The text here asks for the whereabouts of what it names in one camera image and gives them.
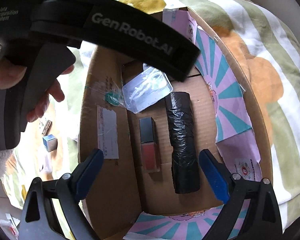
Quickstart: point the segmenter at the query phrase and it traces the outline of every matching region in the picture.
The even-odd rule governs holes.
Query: clear plastic container
[[[162,71],[148,67],[122,88],[126,107],[139,113],[173,92],[173,87]]]

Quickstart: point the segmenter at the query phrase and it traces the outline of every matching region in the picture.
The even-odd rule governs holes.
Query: plastic packaging
[[[139,113],[173,91],[167,75],[149,67],[122,88],[126,108]]]
[[[172,152],[172,178],[177,194],[200,189],[200,174],[194,144],[194,121],[190,95],[174,92],[165,98]]]
[[[19,231],[17,226],[20,223],[19,219],[12,217],[9,213],[6,213],[7,220],[0,219],[0,226],[2,228],[7,228],[15,236],[16,240],[19,239]]]
[[[126,107],[123,99],[122,90],[112,80],[107,78],[106,82],[95,82],[91,89],[93,98],[101,98],[113,106]]]

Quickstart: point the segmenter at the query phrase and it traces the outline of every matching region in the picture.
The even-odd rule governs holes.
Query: red lip gloss
[[[139,125],[143,167],[147,172],[158,172],[160,171],[160,155],[155,122],[152,117],[146,117],[139,119]]]

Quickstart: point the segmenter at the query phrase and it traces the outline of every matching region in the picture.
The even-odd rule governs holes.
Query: hand
[[[70,66],[62,74],[69,74],[73,71],[74,66]],[[18,84],[26,73],[26,67],[12,64],[5,58],[0,58],[0,89],[11,88]],[[49,106],[49,94],[54,97],[57,102],[61,102],[65,99],[65,95],[61,90],[58,80],[48,88],[42,98],[39,100],[35,109],[28,113],[28,122],[34,122],[38,118],[41,118],[44,112]]]

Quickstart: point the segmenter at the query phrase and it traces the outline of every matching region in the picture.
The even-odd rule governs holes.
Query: black trash bag roll
[[[200,189],[200,174],[194,144],[194,122],[190,95],[173,92],[165,97],[172,152],[172,178],[177,194]]]

